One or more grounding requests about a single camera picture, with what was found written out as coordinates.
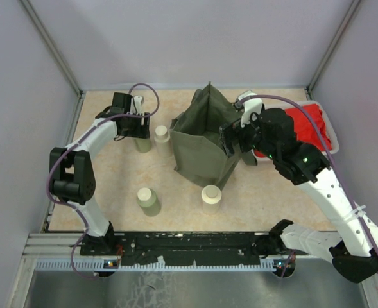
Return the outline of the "green bottle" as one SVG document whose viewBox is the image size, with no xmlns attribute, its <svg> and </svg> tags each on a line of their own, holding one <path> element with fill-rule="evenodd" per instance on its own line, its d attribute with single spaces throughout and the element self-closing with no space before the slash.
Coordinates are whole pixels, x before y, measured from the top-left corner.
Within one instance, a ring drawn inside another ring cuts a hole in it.
<svg viewBox="0 0 378 308">
<path fill-rule="evenodd" d="M 156 216 L 161 211 L 161 204 L 156 192 L 148 187 L 143 187 L 137 192 L 137 203 L 149 217 Z"/>
<path fill-rule="evenodd" d="M 135 138 L 133 141 L 135 143 L 135 148 L 139 153 L 147 153 L 152 148 L 150 138 L 147 138 L 147 139 Z"/>
</svg>

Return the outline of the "cream bottle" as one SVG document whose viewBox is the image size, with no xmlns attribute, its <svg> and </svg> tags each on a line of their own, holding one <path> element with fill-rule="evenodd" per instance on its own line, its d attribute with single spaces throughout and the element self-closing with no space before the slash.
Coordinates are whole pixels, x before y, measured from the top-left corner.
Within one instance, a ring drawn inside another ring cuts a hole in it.
<svg viewBox="0 0 378 308">
<path fill-rule="evenodd" d="M 202 189 L 202 211 L 206 214 L 216 214 L 221 205 L 222 193 L 219 187 L 208 185 Z"/>
<path fill-rule="evenodd" d="M 173 154 L 170 133 L 166 126 L 159 125 L 155 129 L 154 136 L 157 152 L 161 157 L 170 157 Z"/>
</svg>

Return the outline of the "green canvas bag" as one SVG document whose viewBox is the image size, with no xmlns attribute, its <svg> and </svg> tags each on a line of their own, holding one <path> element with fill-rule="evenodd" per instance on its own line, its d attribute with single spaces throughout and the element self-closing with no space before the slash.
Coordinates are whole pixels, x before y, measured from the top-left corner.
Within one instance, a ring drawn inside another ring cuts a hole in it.
<svg viewBox="0 0 378 308">
<path fill-rule="evenodd" d="M 256 166 L 252 152 L 243 153 L 235 145 L 235 154 L 228 157 L 221 145 L 220 126 L 240 118 L 241 114 L 213 85 L 196 90 L 189 107 L 171 122 L 175 171 L 201 187 L 215 185 L 223 189 L 240 160 Z"/>
</svg>

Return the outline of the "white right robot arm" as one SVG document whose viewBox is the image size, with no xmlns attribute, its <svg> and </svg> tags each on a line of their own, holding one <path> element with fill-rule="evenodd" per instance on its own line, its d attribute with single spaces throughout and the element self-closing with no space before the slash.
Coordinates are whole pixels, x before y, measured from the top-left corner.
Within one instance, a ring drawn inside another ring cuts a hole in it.
<svg viewBox="0 0 378 308">
<path fill-rule="evenodd" d="M 239 120 L 224 124 L 219 134 L 229 157 L 238 144 L 243 152 L 255 150 L 272 160 L 279 174 L 305 192 L 337 230 L 330 235 L 283 219 L 269 232 L 274 252 L 300 250 L 314 255 L 353 283 L 378 272 L 378 226 L 363 207 L 350 204 L 322 152 L 297 139 L 294 120 L 283 109 L 253 112 L 247 124 Z"/>
</svg>

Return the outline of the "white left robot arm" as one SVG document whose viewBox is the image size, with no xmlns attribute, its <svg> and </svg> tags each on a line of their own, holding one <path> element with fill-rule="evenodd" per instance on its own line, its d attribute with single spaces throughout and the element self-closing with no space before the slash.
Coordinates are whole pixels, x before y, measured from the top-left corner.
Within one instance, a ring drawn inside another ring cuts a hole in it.
<svg viewBox="0 0 378 308">
<path fill-rule="evenodd" d="M 105 255 L 116 249 L 117 239 L 94 197 L 96 178 L 92 161 L 110 141 L 150 138 L 151 114 L 144 112 L 143 104 L 142 96 L 116 92 L 111 105 L 95 117 L 85 133 L 63 148 L 53 148 L 49 155 L 47 195 L 79 215 L 85 225 L 82 243 Z"/>
</svg>

